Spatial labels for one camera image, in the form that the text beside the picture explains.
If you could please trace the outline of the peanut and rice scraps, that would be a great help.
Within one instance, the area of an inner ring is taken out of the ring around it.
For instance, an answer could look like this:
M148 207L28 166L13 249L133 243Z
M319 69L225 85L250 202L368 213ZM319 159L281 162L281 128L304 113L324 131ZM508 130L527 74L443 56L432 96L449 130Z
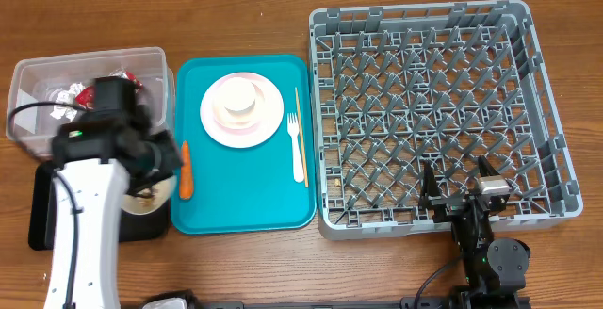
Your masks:
M133 194L134 198L152 199L155 196L155 191L152 187L145 188L140 192Z

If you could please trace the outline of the white napkin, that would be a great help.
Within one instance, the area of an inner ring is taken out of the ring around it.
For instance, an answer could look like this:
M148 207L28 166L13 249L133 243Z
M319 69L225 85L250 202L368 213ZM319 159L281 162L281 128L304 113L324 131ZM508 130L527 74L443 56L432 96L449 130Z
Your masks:
M75 98L85 89L85 86L82 83L73 83L67 89L59 88L54 90L49 99L53 102L69 104L76 104ZM53 106L53 111L50 113L50 116L54 119L60 120L68 120L72 122L77 116L78 111L76 109L66 107L66 106Z

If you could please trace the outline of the cream bowl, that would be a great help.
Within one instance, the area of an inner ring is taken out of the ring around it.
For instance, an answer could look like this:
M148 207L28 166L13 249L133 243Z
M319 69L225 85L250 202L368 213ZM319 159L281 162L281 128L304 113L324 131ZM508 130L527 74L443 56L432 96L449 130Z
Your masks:
M155 191L155 196L152 199L134 198L132 195L126 194L123 196L122 210L137 216L154 213L170 199L175 186L176 177L172 176L150 186Z

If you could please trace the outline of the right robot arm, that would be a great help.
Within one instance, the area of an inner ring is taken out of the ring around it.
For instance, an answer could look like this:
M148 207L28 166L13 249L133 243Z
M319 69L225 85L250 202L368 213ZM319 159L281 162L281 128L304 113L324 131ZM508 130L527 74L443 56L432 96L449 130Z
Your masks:
M417 290L413 306L440 274L464 264L466 285L454 286L436 301L440 308L529 308L530 300L518 296L526 286L530 248L513 238L496 239L490 217L506 209L511 194L507 180L481 156L476 186L460 198L441 195L432 166L423 165L419 207L433 212L435 223L448 223L460 255L434 272Z

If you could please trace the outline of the red snack wrapper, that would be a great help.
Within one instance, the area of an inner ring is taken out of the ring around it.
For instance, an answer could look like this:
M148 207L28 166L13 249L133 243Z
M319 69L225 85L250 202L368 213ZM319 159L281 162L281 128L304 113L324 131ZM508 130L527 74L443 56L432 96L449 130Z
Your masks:
M124 67L121 67L120 69L110 73L109 76L128 79L135 83L137 89L140 89L142 87L142 83L136 78L136 76L133 73L127 71ZM74 99L81 106L84 106L85 108L92 108L94 100L93 84L90 83L88 86L86 86Z

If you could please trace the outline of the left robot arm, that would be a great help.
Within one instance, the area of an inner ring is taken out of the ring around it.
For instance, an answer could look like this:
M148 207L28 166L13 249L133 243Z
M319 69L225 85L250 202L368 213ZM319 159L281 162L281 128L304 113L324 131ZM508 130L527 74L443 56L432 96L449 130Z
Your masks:
M51 143L56 227L47 308L117 308L117 253L125 195L171 178L182 160L171 133L153 133L142 88L93 81L93 106Z

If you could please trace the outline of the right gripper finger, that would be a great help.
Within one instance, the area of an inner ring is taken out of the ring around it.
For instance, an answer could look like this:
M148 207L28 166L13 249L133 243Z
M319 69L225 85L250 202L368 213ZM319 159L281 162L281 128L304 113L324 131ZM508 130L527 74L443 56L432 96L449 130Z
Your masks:
M499 172L490 164L484 155L478 157L478 168L481 178L499 176Z
M423 182L421 184L421 200L440 198L441 191L435 178L432 165L428 161L423 162Z

